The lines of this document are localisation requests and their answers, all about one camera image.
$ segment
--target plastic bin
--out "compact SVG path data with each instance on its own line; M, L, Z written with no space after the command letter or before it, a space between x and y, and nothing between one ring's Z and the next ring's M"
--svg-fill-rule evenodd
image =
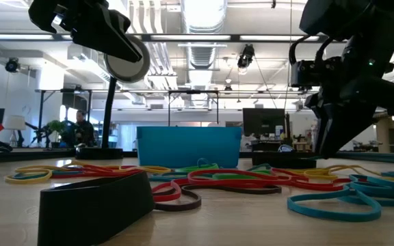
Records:
M239 127L137 127L137 155L140 165L180 168L207 159L223 168L238 165Z

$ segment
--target wooden table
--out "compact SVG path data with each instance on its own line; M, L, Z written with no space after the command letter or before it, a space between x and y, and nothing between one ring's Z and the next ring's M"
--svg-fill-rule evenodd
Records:
M38 233L39 192L41 189L83 179L52 180L43 184L6 184L3 177L25 165L64 165L69 160L25 161L0 164L0 245L36 245ZM92 161L118 165L119 161ZM136 159L125 159L135 165ZM377 171L394 170L394 164L361 161L319 161L320 167L335 164L362 164ZM240 160L242 169L251 160ZM198 190L202 207L182 213L153 211L103 245L394 245L394 208L386 207L380 219L365 223L327 221L297 214L287 209L287 197L310 193L283 187L282 194L246 195L225 191ZM309 202L316 208L339 211L366 211L367 206L338 200ZM62 209L74 209L70 204Z

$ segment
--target person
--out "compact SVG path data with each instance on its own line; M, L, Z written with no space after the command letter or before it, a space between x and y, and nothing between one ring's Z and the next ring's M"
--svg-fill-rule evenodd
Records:
M94 127L86 120L86 113L82 110L77 111L74 131L76 144L85 144L88 147L95 146Z

